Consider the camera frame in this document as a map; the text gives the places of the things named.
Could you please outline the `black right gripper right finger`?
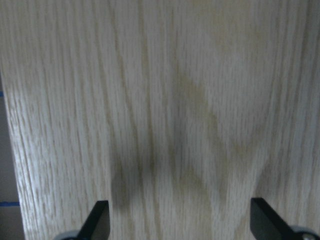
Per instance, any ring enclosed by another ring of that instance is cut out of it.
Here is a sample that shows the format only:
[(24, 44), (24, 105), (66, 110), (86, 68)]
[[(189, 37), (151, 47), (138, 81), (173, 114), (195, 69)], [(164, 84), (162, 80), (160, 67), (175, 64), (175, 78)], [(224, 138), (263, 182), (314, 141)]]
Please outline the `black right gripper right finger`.
[(250, 200), (250, 231), (256, 240), (302, 240), (261, 197)]

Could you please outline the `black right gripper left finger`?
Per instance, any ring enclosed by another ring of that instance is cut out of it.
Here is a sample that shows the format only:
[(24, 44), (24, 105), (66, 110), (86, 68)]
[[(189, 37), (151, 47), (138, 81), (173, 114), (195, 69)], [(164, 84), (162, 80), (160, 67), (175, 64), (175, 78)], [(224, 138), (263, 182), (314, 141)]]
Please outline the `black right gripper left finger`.
[(99, 200), (93, 206), (76, 240), (108, 240), (111, 232), (110, 209), (107, 200)]

